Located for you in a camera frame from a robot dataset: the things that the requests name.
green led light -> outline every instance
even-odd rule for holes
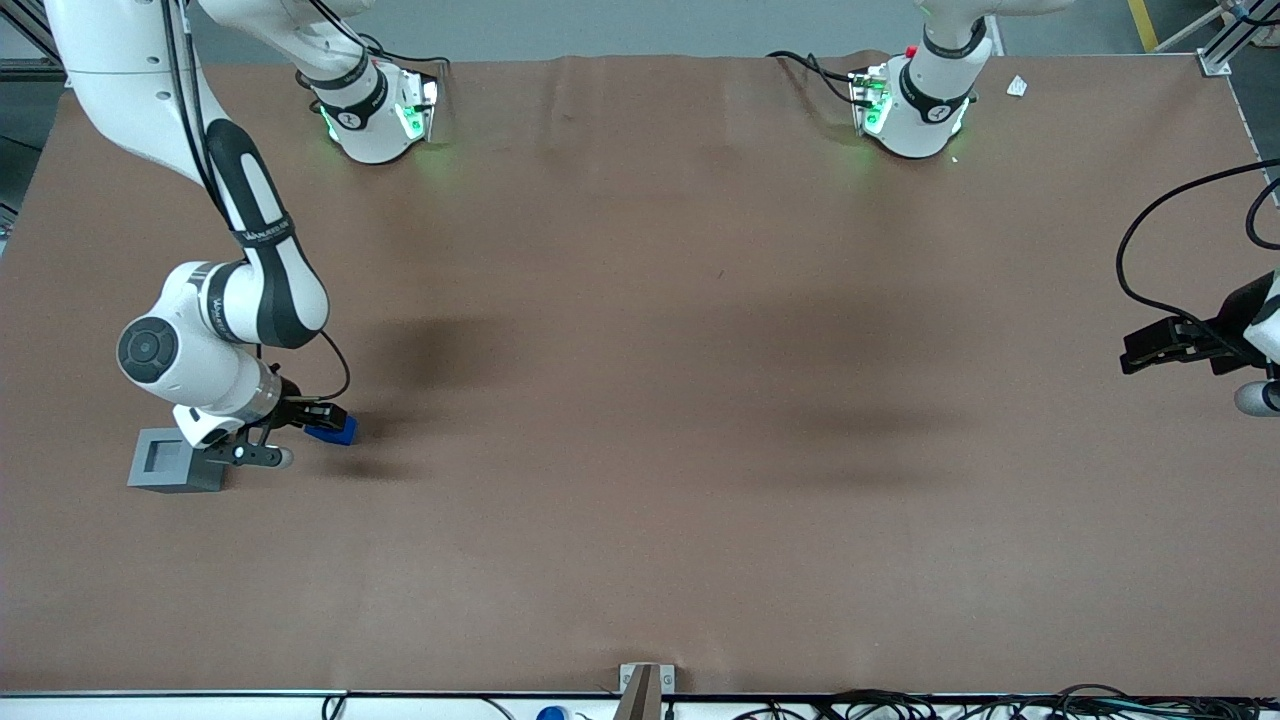
[[[401,124],[404,126],[404,135],[407,135],[410,140],[422,137],[422,113],[413,108],[404,108],[399,104],[396,105],[396,109],[399,110]]]
[[[329,120],[329,113],[325,111],[324,105],[320,106],[320,117],[324,118],[324,124],[329,128],[329,140],[340,142],[338,140],[338,131],[333,129],[333,122]]]

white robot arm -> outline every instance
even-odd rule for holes
[[[189,44],[178,50],[188,32],[180,0],[49,0],[46,9],[99,132],[205,187],[243,251],[233,263],[175,268],[151,310],[124,329],[120,369],[173,402],[200,448],[250,425],[344,421],[335,406],[300,404],[297,388],[244,348],[301,347],[323,331],[329,300],[253,141],[227,118]],[[300,413],[319,421],[301,423]],[[266,455],[287,459],[279,448]]]
[[[310,0],[202,0],[218,24],[239,29],[279,50],[320,99],[330,136],[356,161],[394,160],[426,136],[436,83],[371,58],[340,18],[371,8],[374,0],[329,0],[325,18]]]
[[[960,131],[973,83],[991,58],[986,15],[1041,15],[1074,0],[913,0],[923,44],[854,77],[854,122],[904,158],[928,158]]]

metal frame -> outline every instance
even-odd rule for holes
[[[42,0],[0,0],[0,17],[45,55],[36,59],[0,58],[0,81],[65,79]]]
[[[1280,0],[1254,0],[1252,4],[1244,3],[1240,6],[1247,8],[1248,15],[1256,20],[1280,18],[1280,13],[1277,13],[1280,10]],[[1196,55],[1199,58],[1201,72],[1206,77],[1231,74],[1231,67],[1228,63],[1249,42],[1249,38],[1258,29],[1261,28],[1245,24],[1239,18],[1224,27],[1213,36],[1213,40],[1208,45],[1196,51]]]

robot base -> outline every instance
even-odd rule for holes
[[[854,105],[854,127],[859,135],[874,137],[895,155],[928,158],[941,151],[951,136],[960,132],[969,100],[954,113],[948,110],[943,122],[925,122],[902,97],[899,78],[906,63],[905,55],[897,55],[883,65],[868,68],[865,73],[850,73],[850,97],[870,104],[869,108]]]
[[[348,129],[342,124],[340,117],[333,118],[324,105],[320,106],[320,117],[324,118],[329,131],[329,140],[342,146],[348,158],[365,165],[390,163],[408,151],[413,143],[430,142],[435,108],[439,104],[438,78],[422,77],[389,64],[380,65],[379,70],[394,78],[401,90],[397,92],[396,102],[388,101],[388,105],[370,119],[369,128]]]

